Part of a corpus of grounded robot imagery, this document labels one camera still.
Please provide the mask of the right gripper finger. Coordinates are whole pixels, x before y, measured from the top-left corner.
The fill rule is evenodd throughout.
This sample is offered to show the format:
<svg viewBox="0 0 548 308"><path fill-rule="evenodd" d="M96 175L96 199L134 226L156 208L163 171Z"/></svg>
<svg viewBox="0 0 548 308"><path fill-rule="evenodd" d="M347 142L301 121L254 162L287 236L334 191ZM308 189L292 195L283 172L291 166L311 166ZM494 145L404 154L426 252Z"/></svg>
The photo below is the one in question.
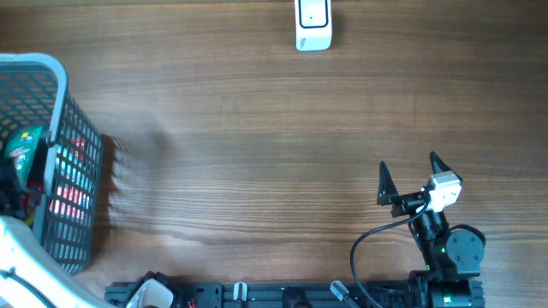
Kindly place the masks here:
<svg viewBox="0 0 548 308"><path fill-rule="evenodd" d="M400 199L399 192L392 180L390 171L385 161L379 164L379 182L378 182L378 205L389 205L398 203Z"/></svg>
<svg viewBox="0 0 548 308"><path fill-rule="evenodd" d="M449 167L435 151L429 153L429 158L432 166L431 182L462 182L461 176Z"/></svg>

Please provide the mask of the green 3M gloves packet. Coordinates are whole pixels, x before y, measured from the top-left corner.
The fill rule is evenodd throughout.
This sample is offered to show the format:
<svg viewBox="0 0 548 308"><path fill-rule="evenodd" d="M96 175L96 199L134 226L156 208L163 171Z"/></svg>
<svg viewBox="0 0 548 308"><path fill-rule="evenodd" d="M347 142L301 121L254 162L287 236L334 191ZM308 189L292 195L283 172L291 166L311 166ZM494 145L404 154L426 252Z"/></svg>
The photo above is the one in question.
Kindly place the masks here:
<svg viewBox="0 0 548 308"><path fill-rule="evenodd" d="M24 127L14 133L6 146L4 156L13 160L17 179L25 188L41 191L43 188L35 165L39 151L42 126Z"/></svg>

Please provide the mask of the red yellow sauce bottle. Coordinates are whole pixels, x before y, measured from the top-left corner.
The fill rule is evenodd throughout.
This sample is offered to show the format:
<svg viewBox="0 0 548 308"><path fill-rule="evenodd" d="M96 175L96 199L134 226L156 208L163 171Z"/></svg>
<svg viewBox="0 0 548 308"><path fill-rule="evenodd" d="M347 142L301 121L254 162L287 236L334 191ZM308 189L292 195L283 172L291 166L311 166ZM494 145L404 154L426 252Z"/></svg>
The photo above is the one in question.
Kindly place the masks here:
<svg viewBox="0 0 548 308"><path fill-rule="evenodd" d="M36 210L41 204L43 187L38 181L28 181L27 188L29 192L23 198L24 209L27 213L27 218L24 222L28 227L31 227L35 220Z"/></svg>

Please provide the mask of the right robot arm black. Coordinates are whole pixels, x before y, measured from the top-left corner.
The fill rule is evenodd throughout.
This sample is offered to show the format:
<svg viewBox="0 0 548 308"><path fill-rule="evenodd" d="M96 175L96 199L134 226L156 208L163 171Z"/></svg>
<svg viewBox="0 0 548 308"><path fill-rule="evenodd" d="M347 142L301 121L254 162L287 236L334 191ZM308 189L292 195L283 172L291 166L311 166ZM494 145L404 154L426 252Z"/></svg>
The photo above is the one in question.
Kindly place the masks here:
<svg viewBox="0 0 548 308"><path fill-rule="evenodd" d="M486 238L467 224L451 226L444 209L455 204L462 178L435 152L429 154L432 175L418 192L401 195L386 163L379 164L379 205L390 205L393 217L409 216L408 223L426 269L412 271L408 279L382 283L383 307L479 308L485 306L480 263Z"/></svg>

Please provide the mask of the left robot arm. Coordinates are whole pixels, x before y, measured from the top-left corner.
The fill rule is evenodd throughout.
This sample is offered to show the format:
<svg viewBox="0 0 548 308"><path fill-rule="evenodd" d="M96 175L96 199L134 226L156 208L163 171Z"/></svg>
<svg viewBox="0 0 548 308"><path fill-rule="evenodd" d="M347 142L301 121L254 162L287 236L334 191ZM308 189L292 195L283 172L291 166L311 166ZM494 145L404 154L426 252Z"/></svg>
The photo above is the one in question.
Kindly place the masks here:
<svg viewBox="0 0 548 308"><path fill-rule="evenodd" d="M13 307L112 306L63 269L24 222L9 216L1 217L1 298Z"/></svg>

